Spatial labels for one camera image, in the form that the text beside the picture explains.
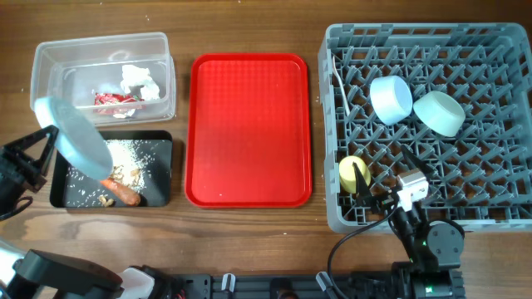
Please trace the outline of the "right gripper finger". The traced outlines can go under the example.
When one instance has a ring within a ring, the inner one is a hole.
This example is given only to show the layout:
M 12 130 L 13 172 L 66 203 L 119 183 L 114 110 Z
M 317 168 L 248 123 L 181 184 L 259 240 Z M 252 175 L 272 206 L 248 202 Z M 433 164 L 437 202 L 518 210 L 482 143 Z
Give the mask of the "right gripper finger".
M 371 178 L 369 170 L 366 166 L 360 169 L 356 162 L 354 162 L 352 165 L 356 177 L 357 203 L 368 203 L 369 198 L 372 196 L 367 182 L 367 178 Z
M 408 164 L 415 169 L 419 169 L 423 174 L 428 174 L 427 164 L 415 156 L 407 146 L 402 145 L 401 152 Z

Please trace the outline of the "yellow cup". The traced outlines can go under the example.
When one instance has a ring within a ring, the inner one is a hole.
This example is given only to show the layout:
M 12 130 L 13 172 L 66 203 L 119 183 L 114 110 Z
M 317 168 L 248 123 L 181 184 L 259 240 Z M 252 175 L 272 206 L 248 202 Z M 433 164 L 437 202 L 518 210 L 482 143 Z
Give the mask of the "yellow cup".
M 371 183 L 371 175 L 366 163 L 358 156 L 349 155 L 343 158 L 339 163 L 339 178 L 343 189 L 350 194 L 357 192 L 357 176 L 354 169 L 357 165 L 367 186 Z

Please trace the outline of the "mint green bowl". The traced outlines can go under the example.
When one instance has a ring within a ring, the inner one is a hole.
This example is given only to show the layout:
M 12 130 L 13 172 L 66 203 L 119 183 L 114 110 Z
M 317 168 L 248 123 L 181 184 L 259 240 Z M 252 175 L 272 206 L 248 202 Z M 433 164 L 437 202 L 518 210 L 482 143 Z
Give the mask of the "mint green bowl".
M 456 136 L 465 121 L 462 106 L 441 91 L 430 91 L 413 104 L 417 118 L 431 130 L 446 137 Z

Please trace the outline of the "light blue plate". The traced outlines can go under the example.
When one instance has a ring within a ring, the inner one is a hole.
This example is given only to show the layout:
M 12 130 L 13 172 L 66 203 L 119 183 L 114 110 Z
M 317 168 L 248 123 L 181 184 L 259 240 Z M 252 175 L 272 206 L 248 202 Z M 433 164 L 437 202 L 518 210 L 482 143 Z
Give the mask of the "light blue plate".
M 53 125 L 58 129 L 55 147 L 70 165 L 98 181 L 111 175 L 113 160 L 105 140 L 75 106 L 56 97 L 42 97 L 35 100 L 34 113 L 42 128 Z

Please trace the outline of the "light blue small bowl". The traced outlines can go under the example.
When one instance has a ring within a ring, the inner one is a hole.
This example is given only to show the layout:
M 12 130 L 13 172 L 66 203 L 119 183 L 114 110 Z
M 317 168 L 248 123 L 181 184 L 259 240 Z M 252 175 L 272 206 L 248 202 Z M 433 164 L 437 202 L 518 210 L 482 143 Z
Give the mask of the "light blue small bowl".
M 385 125 L 394 125 L 412 112 L 411 90 L 399 76 L 374 79 L 370 85 L 370 100 L 378 119 Z

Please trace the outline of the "red snack wrapper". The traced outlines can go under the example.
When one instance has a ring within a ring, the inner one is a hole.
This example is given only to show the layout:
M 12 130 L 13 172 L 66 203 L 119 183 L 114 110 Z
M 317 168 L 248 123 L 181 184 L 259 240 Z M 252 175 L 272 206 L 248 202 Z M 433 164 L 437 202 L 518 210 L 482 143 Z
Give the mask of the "red snack wrapper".
M 143 109 L 138 96 L 113 93 L 96 93 L 94 111 L 100 115 L 132 115 L 136 110 Z

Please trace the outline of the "food scraps and rice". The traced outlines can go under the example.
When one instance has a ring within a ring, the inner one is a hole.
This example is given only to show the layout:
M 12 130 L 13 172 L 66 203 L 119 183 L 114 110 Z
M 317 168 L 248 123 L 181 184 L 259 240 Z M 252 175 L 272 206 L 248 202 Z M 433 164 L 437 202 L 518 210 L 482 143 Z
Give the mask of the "food scraps and rice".
M 153 140 L 107 140 L 113 160 L 110 178 L 140 194 L 146 188 L 146 180 L 151 177 L 148 166 L 155 161 L 155 156 L 145 153 L 141 146 L 152 143 Z M 110 208 L 122 203 L 105 186 L 71 165 L 66 172 L 64 195 L 64 206 L 67 208 Z

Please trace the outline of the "orange carrot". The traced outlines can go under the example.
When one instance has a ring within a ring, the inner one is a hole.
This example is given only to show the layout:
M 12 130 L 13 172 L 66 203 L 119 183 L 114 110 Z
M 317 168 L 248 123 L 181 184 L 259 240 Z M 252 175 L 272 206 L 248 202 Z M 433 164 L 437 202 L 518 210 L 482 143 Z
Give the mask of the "orange carrot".
M 140 204 L 140 195 L 130 187 L 127 187 L 114 179 L 104 179 L 101 184 L 109 189 L 121 202 L 128 206 L 138 206 Z

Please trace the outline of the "white plastic spoon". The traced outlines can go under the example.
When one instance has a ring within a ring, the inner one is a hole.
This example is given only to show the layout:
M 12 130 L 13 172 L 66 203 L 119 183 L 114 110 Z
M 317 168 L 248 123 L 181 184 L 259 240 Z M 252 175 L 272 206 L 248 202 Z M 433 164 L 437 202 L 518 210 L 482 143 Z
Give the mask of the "white plastic spoon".
M 351 113 L 351 110 L 350 110 L 350 107 L 349 107 L 349 104 L 348 104 L 348 101 L 347 101 L 347 96 L 346 96 L 346 93 L 345 93 L 345 90 L 344 90 L 344 84 L 343 84 L 343 81 L 342 81 L 342 77 L 339 75 L 338 71 L 337 71 L 337 68 L 336 68 L 336 57 L 334 55 L 332 55 L 332 72 L 333 72 L 333 75 L 335 76 L 336 80 L 337 80 L 337 83 L 338 83 L 338 88 L 340 89 L 340 93 L 341 93 L 341 96 L 342 96 L 342 103 L 343 103 L 343 106 L 344 106 L 344 111 L 345 111 L 345 114 L 346 116 L 349 116 L 350 113 Z

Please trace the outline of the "white tissue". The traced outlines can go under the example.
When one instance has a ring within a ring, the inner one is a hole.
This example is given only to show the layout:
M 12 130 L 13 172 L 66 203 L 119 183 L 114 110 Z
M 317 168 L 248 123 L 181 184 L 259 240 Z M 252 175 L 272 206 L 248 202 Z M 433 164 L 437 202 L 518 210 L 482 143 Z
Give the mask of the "white tissue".
M 148 68 L 124 65 L 122 69 L 121 89 L 129 95 L 140 95 L 142 100 L 158 100 L 160 88 L 150 75 Z

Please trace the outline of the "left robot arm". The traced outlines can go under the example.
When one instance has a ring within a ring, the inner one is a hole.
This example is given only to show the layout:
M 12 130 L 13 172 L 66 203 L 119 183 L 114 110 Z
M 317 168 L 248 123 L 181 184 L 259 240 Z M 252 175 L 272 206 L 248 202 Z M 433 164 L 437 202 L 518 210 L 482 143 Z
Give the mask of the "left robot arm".
M 46 183 L 58 128 L 49 125 L 1 148 L 1 220 L 32 204 L 26 191 L 36 193 Z M 1 242 L 1 297 L 35 298 L 44 287 L 56 298 L 148 298 L 155 279 L 135 267 L 115 273 L 87 260 L 55 253 L 22 252 Z

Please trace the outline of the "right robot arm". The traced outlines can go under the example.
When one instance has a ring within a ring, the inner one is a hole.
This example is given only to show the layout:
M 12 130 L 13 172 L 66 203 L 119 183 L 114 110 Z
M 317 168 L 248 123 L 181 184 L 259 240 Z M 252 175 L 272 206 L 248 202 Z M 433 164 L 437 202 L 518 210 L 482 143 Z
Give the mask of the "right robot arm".
M 465 231 L 449 219 L 430 220 L 421 201 L 429 191 L 433 171 L 405 145 L 403 158 L 411 169 L 397 176 L 396 186 L 381 194 L 371 193 L 362 173 L 357 176 L 357 204 L 373 213 L 386 213 L 387 222 L 405 248 L 407 262 L 394 262 L 389 272 L 354 272 L 349 286 L 353 298 L 450 298 L 466 296 L 458 268 Z

